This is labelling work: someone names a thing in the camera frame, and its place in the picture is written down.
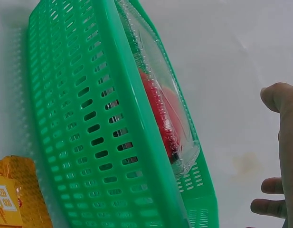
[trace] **white surface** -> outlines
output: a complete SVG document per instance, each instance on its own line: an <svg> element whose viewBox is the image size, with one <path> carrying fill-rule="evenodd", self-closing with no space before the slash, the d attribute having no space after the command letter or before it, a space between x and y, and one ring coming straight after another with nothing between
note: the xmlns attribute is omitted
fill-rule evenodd
<svg viewBox="0 0 293 228"><path fill-rule="evenodd" d="M24 41L17 38L23 38L36 2L0 0L0 158L13 153L38 160L27 94L21 94L25 68L17 68L24 59L11 62L9 55L16 49L12 42ZM190 106L216 187L221 228L281 228L283 221L253 215L249 205L264 196L263 179L280 175L278 115L261 104L259 93L277 81L293 84L293 0L142 3ZM50 200L50 190L43 191ZM49 209L56 227L64 228L54 202Z"/></svg>

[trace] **plastic packaging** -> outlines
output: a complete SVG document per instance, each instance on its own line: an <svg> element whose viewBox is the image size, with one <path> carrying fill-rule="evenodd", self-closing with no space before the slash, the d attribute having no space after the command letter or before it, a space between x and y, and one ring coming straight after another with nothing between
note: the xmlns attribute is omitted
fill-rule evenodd
<svg viewBox="0 0 293 228"><path fill-rule="evenodd" d="M183 98L151 27L128 0L118 0L119 15L176 176L187 174L200 153L193 140Z"/></svg>
<svg viewBox="0 0 293 228"><path fill-rule="evenodd" d="M0 176L0 228L21 228L22 225L15 181Z"/></svg>
<svg viewBox="0 0 293 228"><path fill-rule="evenodd" d="M14 193L17 197L13 200L13 202L16 202L13 205L19 208L23 224L21 227L53 227L39 189L32 159L18 156L5 157L0 160L0 177L4 178L6 183L10 181L13 183Z"/></svg>

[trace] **finger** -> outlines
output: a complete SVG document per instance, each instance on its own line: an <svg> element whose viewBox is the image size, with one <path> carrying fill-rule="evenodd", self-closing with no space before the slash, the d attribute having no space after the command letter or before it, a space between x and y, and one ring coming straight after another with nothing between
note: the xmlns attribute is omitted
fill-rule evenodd
<svg viewBox="0 0 293 228"><path fill-rule="evenodd" d="M283 194L282 179L278 177L268 178L261 185L261 191L266 194Z"/></svg>
<svg viewBox="0 0 293 228"><path fill-rule="evenodd" d="M281 219L285 219L287 216L285 200L256 199L251 204L251 211L259 215L273 216Z"/></svg>
<svg viewBox="0 0 293 228"><path fill-rule="evenodd" d="M261 90L261 99L263 103L273 112L280 112L281 105L289 89L293 89L293 86L286 83L276 83L268 88Z"/></svg>

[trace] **clear plastic container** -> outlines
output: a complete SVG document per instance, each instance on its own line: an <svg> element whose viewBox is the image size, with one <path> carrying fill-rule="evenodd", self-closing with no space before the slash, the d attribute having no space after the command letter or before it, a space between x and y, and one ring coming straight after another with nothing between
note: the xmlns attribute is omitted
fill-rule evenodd
<svg viewBox="0 0 293 228"><path fill-rule="evenodd" d="M187 174L200 153L193 140L183 99L161 41L128 0L117 8L176 176Z"/></svg>

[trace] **orange packaged snack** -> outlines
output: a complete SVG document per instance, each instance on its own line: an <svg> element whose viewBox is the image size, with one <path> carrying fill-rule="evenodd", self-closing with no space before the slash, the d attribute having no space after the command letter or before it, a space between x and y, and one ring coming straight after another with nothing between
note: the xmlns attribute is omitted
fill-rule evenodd
<svg viewBox="0 0 293 228"><path fill-rule="evenodd" d="M0 177L4 178L5 183L9 181L13 183L13 192L16 196L15 204L20 212L22 224L17 223L11 226L12 228L53 227L38 185L36 168L32 159L18 156L5 157L0 160ZM9 228L6 226L8 224L0 226L0 228Z"/></svg>

